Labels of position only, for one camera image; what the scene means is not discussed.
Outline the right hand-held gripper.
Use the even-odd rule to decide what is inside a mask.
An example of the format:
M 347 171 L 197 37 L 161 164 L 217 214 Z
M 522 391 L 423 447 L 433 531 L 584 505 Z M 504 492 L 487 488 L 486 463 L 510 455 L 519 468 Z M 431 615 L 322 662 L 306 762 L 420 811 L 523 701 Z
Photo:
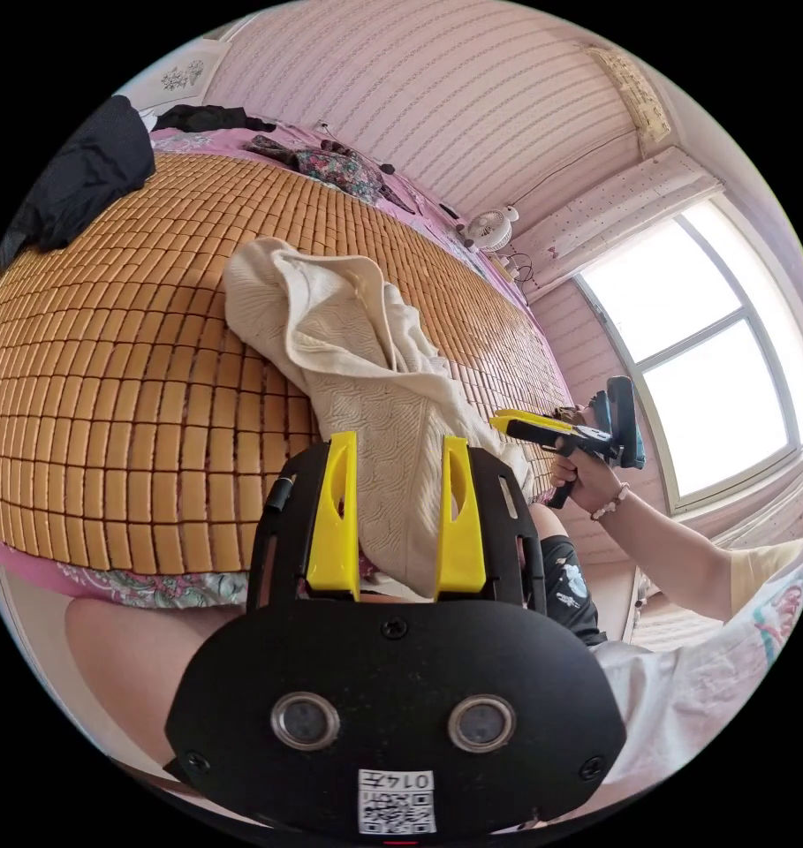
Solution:
M 521 442 L 531 443 L 568 457 L 575 449 L 600 458 L 608 467 L 625 467 L 625 390 L 597 392 L 588 406 L 595 426 L 585 422 L 583 412 L 559 408 L 544 416 L 523 410 L 503 409 L 490 418 L 493 428 Z

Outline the person's right hand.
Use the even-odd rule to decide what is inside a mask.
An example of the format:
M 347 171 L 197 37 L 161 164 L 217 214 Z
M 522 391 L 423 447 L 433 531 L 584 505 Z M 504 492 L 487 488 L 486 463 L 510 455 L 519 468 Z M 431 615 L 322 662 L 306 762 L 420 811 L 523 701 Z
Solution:
M 625 500 L 628 485 L 600 458 L 575 449 L 557 454 L 552 466 L 556 492 L 571 498 L 593 521 L 601 521 Z

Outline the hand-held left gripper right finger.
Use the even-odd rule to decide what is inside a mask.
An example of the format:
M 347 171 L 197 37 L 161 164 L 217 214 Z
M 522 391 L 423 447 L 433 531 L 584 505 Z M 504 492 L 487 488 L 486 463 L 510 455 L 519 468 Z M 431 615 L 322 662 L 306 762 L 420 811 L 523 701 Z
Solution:
M 480 512 L 467 441 L 443 439 L 435 599 L 477 595 L 487 580 Z

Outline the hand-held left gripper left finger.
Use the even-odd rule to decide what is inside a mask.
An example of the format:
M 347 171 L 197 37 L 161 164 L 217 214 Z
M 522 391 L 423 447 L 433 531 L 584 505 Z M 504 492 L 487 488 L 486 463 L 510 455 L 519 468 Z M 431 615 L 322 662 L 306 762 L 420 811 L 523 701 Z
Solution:
M 360 599 L 357 453 L 355 432 L 330 438 L 307 561 L 313 596 Z

